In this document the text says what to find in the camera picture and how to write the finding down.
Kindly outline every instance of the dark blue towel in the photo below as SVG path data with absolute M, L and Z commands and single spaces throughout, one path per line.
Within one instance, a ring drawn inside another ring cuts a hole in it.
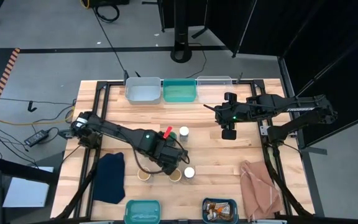
M 125 197 L 124 171 L 123 153 L 106 154 L 100 158 L 94 179 L 93 198 L 107 203 L 119 203 Z

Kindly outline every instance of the wooden table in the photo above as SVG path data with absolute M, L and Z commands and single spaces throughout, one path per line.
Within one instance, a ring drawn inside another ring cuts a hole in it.
M 91 111 L 97 81 L 82 81 L 78 92 L 74 117 L 80 112 Z M 279 79 L 266 79 L 267 93 L 284 96 Z M 250 85 L 234 85 L 234 93 L 239 101 L 252 96 Z M 103 94 L 99 104 L 99 115 Z M 196 170 L 191 180 L 170 182 L 164 174 L 154 175 L 148 182 L 137 178 L 138 167 L 130 145 L 109 137 L 103 137 L 101 157 L 107 153 L 124 153 L 125 159 L 125 193 L 126 197 L 117 205 L 94 201 L 92 220 L 122 220 L 126 203 L 131 200 L 155 199 L 162 208 L 163 220 L 179 218 L 201 219 L 201 204 L 204 198 L 232 198 L 237 202 L 240 218 L 246 218 L 240 190 L 239 164 L 244 160 L 262 161 L 262 148 L 256 123 L 238 123 L 235 141 L 221 139 L 221 128 L 214 121 L 214 112 L 203 107 L 197 100 L 194 103 L 168 104 L 163 100 L 159 105 L 130 105 L 124 97 L 124 86 L 110 89 L 106 119 L 128 128 L 153 129 L 164 131 L 173 126 L 178 133 L 181 126 L 188 126 L 190 134 L 183 147 L 188 150 L 190 166 Z M 282 113 L 273 119 L 275 125 L 282 125 L 290 120 L 289 114 Z M 77 147 L 78 140 L 67 143 L 65 156 Z M 294 139 L 285 143 L 297 147 Z M 93 161 L 91 153 L 89 169 Z M 304 206 L 313 213 L 308 184 L 306 182 L 300 155 L 286 146 L 280 147 L 283 171 L 288 188 Z M 69 203 L 78 188 L 84 149 L 79 148 L 62 165 L 60 178 L 53 203 L 51 217 L 56 217 Z M 159 170 L 154 163 L 144 158 L 140 160 L 144 167 Z M 180 163 L 183 171 L 186 164 Z M 88 192 L 83 196 L 80 216 L 85 215 Z

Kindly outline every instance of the gray floor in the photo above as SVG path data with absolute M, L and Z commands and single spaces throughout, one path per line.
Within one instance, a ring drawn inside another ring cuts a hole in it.
M 145 6 L 140 4 L 140 0 L 132 0 L 128 6 L 119 8 L 119 20 L 113 24 L 103 24 L 113 46 L 173 45 L 173 31 L 160 31 L 156 6 Z M 190 41 L 222 45 L 210 32 Z M 78 0 L 21 0 L 20 3 L 5 1 L 2 5 L 0 47 L 87 48 L 108 47 L 108 44 L 92 11 L 83 9 Z M 228 51 L 206 51 L 205 54 L 208 61 L 204 72 L 199 75 L 229 75 L 235 78 L 243 72 L 243 78 L 281 78 L 275 57 L 246 55 L 231 58 Z M 173 62 L 169 52 L 128 52 L 119 53 L 119 56 L 130 76 L 137 71 L 145 77 L 186 77 L 200 70 L 204 62 L 201 52 L 193 52 L 192 59 L 184 64 Z M 20 54 L 2 97 L 69 103 L 76 97 L 81 80 L 121 78 L 122 70 L 113 53 Z M 64 106 L 37 104 L 36 107 L 37 111 L 29 113 L 26 103 L 1 100 L 0 119 L 20 123 L 52 118 Z M 66 125 L 56 127 L 63 129 Z M 33 133 L 31 127 L 0 123 L 0 128 L 20 141 Z M 329 155 L 312 155 L 312 163 L 326 215 L 358 218 L 358 126 L 320 144 L 329 150 Z M 28 164 L 2 145 L 0 148 L 3 149 L 4 159 Z M 49 144 L 34 146 L 27 154 L 39 161 L 58 155 L 64 148 L 65 141 L 56 138 Z M 35 217 L 45 220 L 49 212 L 50 207 L 47 207 L 12 223 L 23 223 L 26 218 L 33 221 Z

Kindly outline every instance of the orange and black tape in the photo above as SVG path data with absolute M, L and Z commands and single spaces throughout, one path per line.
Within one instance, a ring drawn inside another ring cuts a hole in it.
M 7 80 L 9 79 L 9 76 L 11 75 L 13 66 L 15 65 L 15 62 L 17 60 L 17 56 L 19 55 L 20 49 L 14 49 L 11 57 L 9 58 L 5 70 L 2 73 L 1 79 L 0 79 L 0 98 L 2 95 L 2 91 L 4 91 L 4 88 L 6 86 Z

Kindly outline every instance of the red object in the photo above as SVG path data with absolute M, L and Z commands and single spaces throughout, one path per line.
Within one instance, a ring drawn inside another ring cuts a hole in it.
M 168 128 L 167 128 L 167 130 L 165 131 L 163 137 L 166 139 L 166 138 L 169 136 L 169 134 L 171 133 L 171 131 L 172 131 L 172 127 L 171 127 L 171 126 L 168 126 Z

